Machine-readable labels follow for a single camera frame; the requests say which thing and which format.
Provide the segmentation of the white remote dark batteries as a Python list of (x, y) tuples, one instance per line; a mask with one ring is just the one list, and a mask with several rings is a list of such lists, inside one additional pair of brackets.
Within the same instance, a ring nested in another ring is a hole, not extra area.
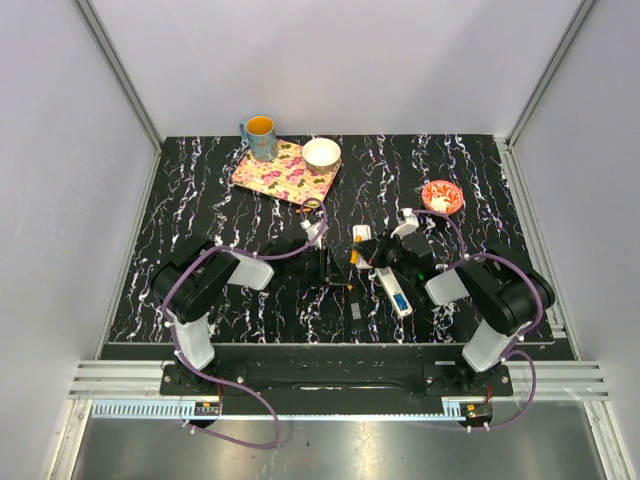
[[(354, 243), (361, 243), (371, 239), (371, 228), (369, 225), (354, 225), (352, 228), (352, 240)], [(353, 265), (358, 270), (370, 270), (371, 266), (358, 253), (358, 263)]]

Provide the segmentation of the black remote orange batteries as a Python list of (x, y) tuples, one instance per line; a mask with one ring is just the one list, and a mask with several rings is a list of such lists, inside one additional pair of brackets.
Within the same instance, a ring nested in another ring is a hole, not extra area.
[(353, 291), (348, 290), (348, 306), (351, 315), (350, 325), (352, 332), (359, 332), (365, 327), (365, 322), (363, 319), (361, 295), (357, 287), (355, 285), (353, 286)]

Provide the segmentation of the white remote blue batteries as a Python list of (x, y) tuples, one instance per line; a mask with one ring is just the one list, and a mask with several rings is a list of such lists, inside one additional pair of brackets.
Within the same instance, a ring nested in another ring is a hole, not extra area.
[[(394, 275), (392, 269), (390, 267), (386, 267), (386, 268), (376, 268), (375, 269), (375, 273), (376, 276), (378, 277), (378, 279), (380, 280), (380, 283), (387, 295), (387, 297), (389, 298), (394, 311), (396, 312), (396, 314), (398, 315), (399, 318), (404, 318), (407, 317), (409, 315), (411, 315), (413, 313), (413, 309), (412, 306), (409, 302), (409, 300), (407, 299), (404, 291), (402, 290), (396, 276)], [(400, 311), (398, 309), (398, 307), (396, 306), (396, 303), (394, 301), (394, 295), (397, 293), (401, 293), (404, 298), (406, 299), (406, 302), (408, 304), (408, 309), (404, 310), (404, 311)]]

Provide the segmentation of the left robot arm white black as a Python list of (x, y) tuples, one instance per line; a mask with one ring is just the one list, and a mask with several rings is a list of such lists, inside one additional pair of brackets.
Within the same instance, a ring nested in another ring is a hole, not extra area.
[(199, 257), (214, 247), (212, 239), (195, 234), (179, 242), (157, 266), (151, 289), (175, 329), (179, 343), (176, 350), (190, 362), (181, 381), (193, 394), (208, 394), (216, 384), (217, 373), (210, 366), (215, 351), (209, 339), (208, 315), (225, 287), (265, 291), (286, 283), (305, 288), (347, 285), (347, 275), (327, 246), (314, 245), (295, 256), (289, 254), (305, 244), (306, 239), (301, 236), (271, 240), (259, 251), (269, 256), (269, 261), (218, 250), (190, 270)]

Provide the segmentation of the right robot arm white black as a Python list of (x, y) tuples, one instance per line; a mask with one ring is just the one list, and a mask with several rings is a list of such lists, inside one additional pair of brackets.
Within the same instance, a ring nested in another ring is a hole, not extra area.
[(556, 301), (550, 283), (537, 271), (518, 266), (516, 257), (501, 246), (465, 254), (441, 271), (435, 267), (431, 249), (412, 251), (390, 231), (354, 247), (376, 270), (400, 315), (465, 298), (476, 307), (482, 322), (463, 347), (454, 373), (456, 387), (468, 396), (489, 386), (490, 371)]

